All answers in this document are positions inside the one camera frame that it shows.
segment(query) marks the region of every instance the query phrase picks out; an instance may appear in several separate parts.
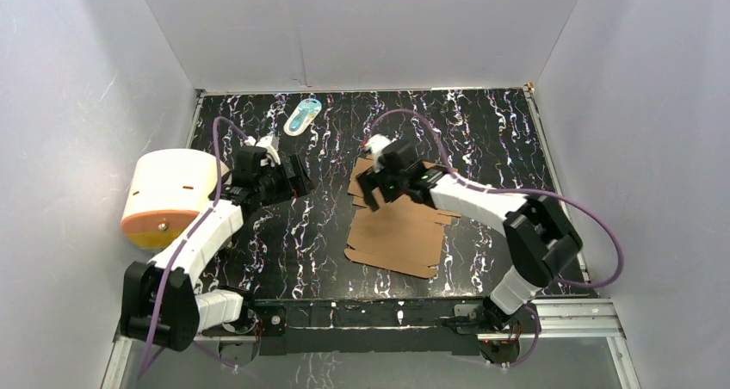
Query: torn cardboard edge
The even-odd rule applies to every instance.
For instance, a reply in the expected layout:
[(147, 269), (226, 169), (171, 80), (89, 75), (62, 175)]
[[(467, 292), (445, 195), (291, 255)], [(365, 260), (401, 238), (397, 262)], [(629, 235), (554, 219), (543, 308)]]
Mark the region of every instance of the torn cardboard edge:
[[(350, 176), (348, 194), (353, 195), (356, 210), (348, 236), (345, 255), (359, 262), (421, 278), (436, 275), (441, 261), (443, 226), (450, 225), (458, 213), (436, 210), (416, 204), (407, 195), (392, 203), (383, 201), (380, 191), (373, 195), (380, 204), (376, 213), (365, 205), (356, 177), (370, 168), (373, 161), (358, 158)], [(433, 164), (426, 163), (428, 168)]]

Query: black marble table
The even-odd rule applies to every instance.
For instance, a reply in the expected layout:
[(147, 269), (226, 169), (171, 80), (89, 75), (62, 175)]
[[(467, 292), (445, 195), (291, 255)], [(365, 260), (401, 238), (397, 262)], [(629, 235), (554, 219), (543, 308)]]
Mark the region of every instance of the black marble table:
[[(298, 137), (283, 132), (297, 104), (314, 97), (322, 112)], [(441, 134), (452, 164), (464, 176), (502, 188), (552, 189), (553, 181), (522, 89), (343, 92), (205, 96), (191, 147), (213, 152), (213, 119), (230, 118), (246, 134), (279, 137), (282, 155), (299, 153), (317, 184), (307, 197), (255, 213), (234, 238), (234, 248), (210, 262), (202, 290), (230, 285), (257, 299), (437, 298), (486, 295), (511, 261), (494, 230), (467, 219), (446, 226), (436, 277), (424, 280), (351, 262), (344, 255), (355, 209), (347, 194), (360, 144), (379, 114), (408, 108), (425, 115)], [(378, 129), (417, 143), (435, 162), (434, 141), (417, 120), (391, 116)], [(243, 144), (220, 129), (223, 160), (230, 166)], [(580, 280), (577, 262), (564, 276)], [(582, 293), (553, 284), (547, 294)]]

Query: robotic arm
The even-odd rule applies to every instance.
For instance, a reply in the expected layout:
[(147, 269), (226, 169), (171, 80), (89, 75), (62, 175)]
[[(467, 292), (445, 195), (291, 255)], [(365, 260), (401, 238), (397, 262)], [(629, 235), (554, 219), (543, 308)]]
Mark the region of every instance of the robotic arm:
[(121, 334), (146, 339), (155, 292), (176, 252), (156, 326), (155, 344), (185, 350), (197, 333), (235, 322), (242, 312), (248, 312), (240, 292), (221, 288), (195, 295), (195, 283), (215, 253), (228, 244), (244, 220), (258, 208), (301, 197), (314, 188), (299, 157), (279, 157), (275, 137), (253, 143), (253, 139), (247, 141), (236, 156), (232, 183), (222, 189), (217, 204), (209, 201), (208, 211), (198, 215), (170, 246), (149, 262), (134, 262), (127, 268), (122, 291)]
[(378, 188), (386, 202), (405, 194), (416, 203), (476, 219), (507, 238), (512, 268), (472, 318), (457, 316), (455, 323), (448, 325), (502, 330), (583, 246), (560, 204), (551, 197), (475, 191), (443, 167), (427, 170), (409, 143), (391, 142), (382, 135), (373, 136), (366, 149), (373, 155), (374, 164), (357, 176), (357, 181), (373, 211), (379, 208), (372, 195)]

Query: marble surface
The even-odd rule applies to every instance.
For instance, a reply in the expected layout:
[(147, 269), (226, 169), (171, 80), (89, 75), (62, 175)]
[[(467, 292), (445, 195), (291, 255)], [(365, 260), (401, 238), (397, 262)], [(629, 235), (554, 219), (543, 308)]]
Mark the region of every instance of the marble surface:
[[(317, 98), (323, 109), (301, 135), (283, 126), (296, 105)], [(355, 209), (347, 195), (360, 144), (379, 114), (409, 108), (442, 136), (464, 176), (496, 187), (553, 188), (535, 124), (521, 89), (205, 96), (191, 147), (213, 151), (213, 119), (230, 118), (246, 134), (275, 134), (282, 155), (299, 153), (317, 184), (307, 197), (266, 207), (245, 222), (233, 250), (219, 253), (198, 288), (227, 284), (259, 299), (377, 299), (486, 295), (511, 261), (506, 240), (466, 218), (446, 226), (436, 277), (424, 280), (349, 261), (344, 255)], [(436, 161), (434, 141), (414, 119), (393, 115), (377, 130), (413, 141), (423, 160)], [(220, 129), (223, 160), (232, 165), (242, 141)], [(578, 263), (565, 270), (582, 278)], [(553, 284), (548, 294), (573, 293)]]

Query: white wall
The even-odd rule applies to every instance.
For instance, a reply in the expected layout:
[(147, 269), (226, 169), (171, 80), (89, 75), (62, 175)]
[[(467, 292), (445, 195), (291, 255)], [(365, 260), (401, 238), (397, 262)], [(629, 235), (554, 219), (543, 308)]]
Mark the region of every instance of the white wall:
[[(730, 0), (579, 0), (537, 82), (565, 191), (626, 246), (613, 297), (647, 388), (727, 387)], [(591, 274), (615, 258), (578, 221)]]
[(98, 387), (137, 158), (184, 145), (195, 92), (144, 0), (0, 0), (0, 380)]
[(208, 91), (535, 81), (577, 0), (146, 0)]

